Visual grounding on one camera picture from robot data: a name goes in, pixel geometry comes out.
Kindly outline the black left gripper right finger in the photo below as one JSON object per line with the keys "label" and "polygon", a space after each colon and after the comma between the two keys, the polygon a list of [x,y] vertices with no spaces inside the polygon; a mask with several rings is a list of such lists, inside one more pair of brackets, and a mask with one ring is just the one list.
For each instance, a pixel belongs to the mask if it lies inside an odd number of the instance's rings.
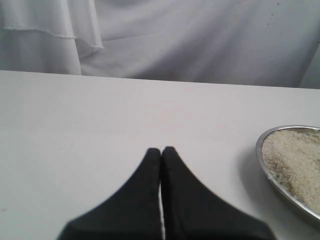
{"label": "black left gripper right finger", "polygon": [[188,169],[176,149],[161,156],[161,198],[167,240],[273,240],[266,223],[228,204]]}

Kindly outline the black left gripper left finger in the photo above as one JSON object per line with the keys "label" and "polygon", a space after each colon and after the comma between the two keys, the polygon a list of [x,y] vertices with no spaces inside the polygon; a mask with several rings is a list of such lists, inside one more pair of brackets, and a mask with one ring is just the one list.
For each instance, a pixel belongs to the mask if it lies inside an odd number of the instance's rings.
{"label": "black left gripper left finger", "polygon": [[69,221],[60,240],[160,240],[161,152],[149,148],[127,182],[102,204]]}

